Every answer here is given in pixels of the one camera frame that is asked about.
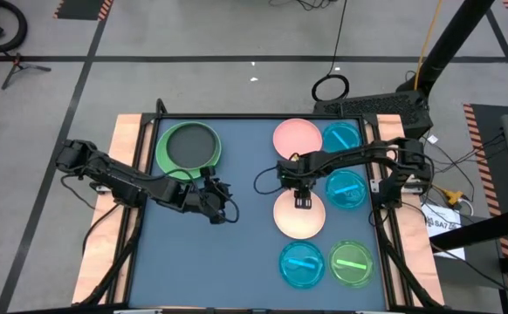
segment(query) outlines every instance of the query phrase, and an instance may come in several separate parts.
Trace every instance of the blue plate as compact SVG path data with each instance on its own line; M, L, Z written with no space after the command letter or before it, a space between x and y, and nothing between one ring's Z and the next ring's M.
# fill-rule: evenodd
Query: blue plate
M360 146L359 130L346 122L337 122L328 126L322 133L324 150L335 153Z
M339 208L358 208L367 197L367 184L349 170L336 170L326 181L326 196Z
M295 241L281 251L279 271L295 288L312 288L322 279L325 269L322 253L309 242Z

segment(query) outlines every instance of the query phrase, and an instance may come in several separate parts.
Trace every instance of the metal bracket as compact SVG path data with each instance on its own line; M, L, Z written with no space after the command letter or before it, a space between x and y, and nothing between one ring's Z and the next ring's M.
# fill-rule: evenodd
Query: metal bracket
M370 191L372 193L378 193L380 192L380 181L381 180L370 180ZM402 188L402 193L410 193L414 195L421 195L422 194L422 188L421 181L413 178L409 178L407 182L405 183L405 186Z
M157 114L157 119L160 119L164 113L167 113L167 107L161 99L157 99L155 102L155 113Z
M103 185L101 185L100 183L98 182L90 182L89 183L89 187L92 188L95 192L97 192L98 195L103 195L105 193L109 193L111 192L111 189L110 188L107 188Z

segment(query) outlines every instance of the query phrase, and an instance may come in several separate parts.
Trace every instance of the floor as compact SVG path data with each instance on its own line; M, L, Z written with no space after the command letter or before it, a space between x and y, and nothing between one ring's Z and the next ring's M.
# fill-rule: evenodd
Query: floor
M265 0L114 0L99 23L53 19L55 1L11 2L30 26L19 51L52 72L18 74L0 90L0 313L72 300L92 213L48 167L59 140L107 150L116 116L152 112L159 97L172 113L309 113L312 84L330 64L295 56L331 55L341 4L305 12ZM429 47L461 2L443 3ZM350 79L350 96L392 92L404 81L435 7L433 0L349 1L338 49L346 62L335 71ZM494 18L482 20L430 94L432 133L454 157L470 150L463 103L508 106L508 10L499 0L491 9ZM9 69L0 62L0 85ZM339 88L323 85L319 96ZM427 153L442 158L432 147ZM475 164L463 170L481 186ZM470 191L458 172L436 183ZM73 186L95 197L86 184ZM475 208L488 215L481 188ZM500 311L495 290L443 283L443 292L455 308Z

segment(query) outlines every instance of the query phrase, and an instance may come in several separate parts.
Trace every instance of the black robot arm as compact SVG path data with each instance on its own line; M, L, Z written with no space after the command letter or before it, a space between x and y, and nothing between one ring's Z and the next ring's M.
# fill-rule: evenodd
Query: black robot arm
M139 207L149 197L166 208L180 213L192 212L207 216L212 224L229 221L225 202L230 199L229 185L212 179L213 167L201 169L204 188L178 181L166 175L154 177L114 160L90 141L66 140L56 158L56 168L66 174L91 178L110 188L116 203Z
M388 151L396 152L397 158L389 158ZM396 138L376 140L336 153L318 151L302 154L297 160L278 161L277 170L282 187L295 189L295 207L310 208L310 190L316 184L316 179L343 167L373 162L382 164L391 173L378 183L378 191L372 193L373 201L386 207L399 208L402 205L402 188L410 175L419 179L423 186L429 185L432 172L425 159L422 143L418 140Z

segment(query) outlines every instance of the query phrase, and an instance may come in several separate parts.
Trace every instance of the paper sheet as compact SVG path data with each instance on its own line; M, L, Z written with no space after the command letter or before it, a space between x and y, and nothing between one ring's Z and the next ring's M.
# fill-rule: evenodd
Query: paper sheet
M422 212L427 216L427 231L429 232L429 236L440 235L452 229L460 228L461 226L460 215L452 209L423 204ZM463 248L452 249L449 252L465 260L465 251ZM443 252L435 253L435 256L454 258Z

